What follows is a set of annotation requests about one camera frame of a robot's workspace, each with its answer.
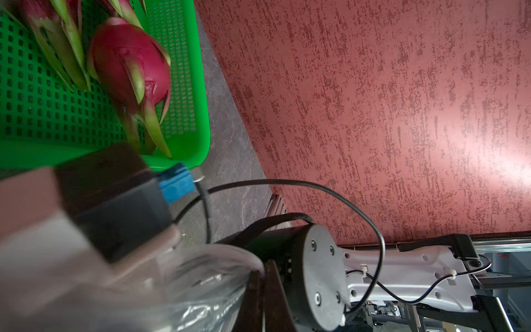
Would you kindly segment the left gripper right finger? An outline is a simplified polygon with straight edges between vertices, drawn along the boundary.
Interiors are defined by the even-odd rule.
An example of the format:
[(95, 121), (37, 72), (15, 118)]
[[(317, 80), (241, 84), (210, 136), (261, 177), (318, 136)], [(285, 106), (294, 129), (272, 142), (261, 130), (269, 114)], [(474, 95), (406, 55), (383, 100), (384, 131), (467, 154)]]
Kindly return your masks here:
[(264, 325), (265, 331), (296, 332), (277, 265), (273, 260), (265, 264)]

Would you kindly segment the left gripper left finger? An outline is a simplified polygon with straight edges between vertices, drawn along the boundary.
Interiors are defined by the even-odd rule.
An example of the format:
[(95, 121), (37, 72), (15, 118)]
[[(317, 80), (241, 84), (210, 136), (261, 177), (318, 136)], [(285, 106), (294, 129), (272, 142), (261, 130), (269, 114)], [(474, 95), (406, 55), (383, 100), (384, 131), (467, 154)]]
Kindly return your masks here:
[(264, 278), (252, 271), (232, 332), (261, 332), (264, 328)]

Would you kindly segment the clear zip-top bag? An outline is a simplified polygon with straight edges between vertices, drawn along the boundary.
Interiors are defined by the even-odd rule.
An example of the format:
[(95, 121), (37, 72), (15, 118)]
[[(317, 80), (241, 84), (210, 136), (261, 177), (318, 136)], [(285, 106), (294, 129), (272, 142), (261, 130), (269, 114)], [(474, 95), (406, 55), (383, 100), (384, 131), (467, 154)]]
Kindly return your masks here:
[(3, 331), (214, 331), (264, 263), (212, 244), (171, 250), (109, 284), (1, 274)]

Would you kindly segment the bag dragon fruit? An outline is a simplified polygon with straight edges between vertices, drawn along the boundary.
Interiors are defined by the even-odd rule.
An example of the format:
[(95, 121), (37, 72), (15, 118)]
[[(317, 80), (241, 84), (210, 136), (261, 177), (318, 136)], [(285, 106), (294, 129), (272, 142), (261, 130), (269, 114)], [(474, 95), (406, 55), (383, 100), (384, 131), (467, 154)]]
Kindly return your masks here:
[(108, 93), (130, 145), (171, 157), (160, 128), (171, 98), (167, 51), (138, 26), (110, 17), (91, 40), (87, 70)]

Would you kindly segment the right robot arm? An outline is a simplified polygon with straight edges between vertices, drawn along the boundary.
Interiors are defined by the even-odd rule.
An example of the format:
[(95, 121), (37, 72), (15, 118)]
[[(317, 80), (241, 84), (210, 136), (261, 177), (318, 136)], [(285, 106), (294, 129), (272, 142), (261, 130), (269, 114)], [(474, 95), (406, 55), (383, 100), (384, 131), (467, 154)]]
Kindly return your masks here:
[(488, 266), (469, 235), (401, 243), (381, 260), (375, 250), (338, 247), (309, 216), (288, 213), (260, 219), (223, 243), (266, 265), (264, 276), (250, 277), (235, 331), (333, 331), (374, 300), (408, 306), (413, 331), (424, 331), (427, 318), (512, 330), (500, 300), (474, 288), (471, 276)]

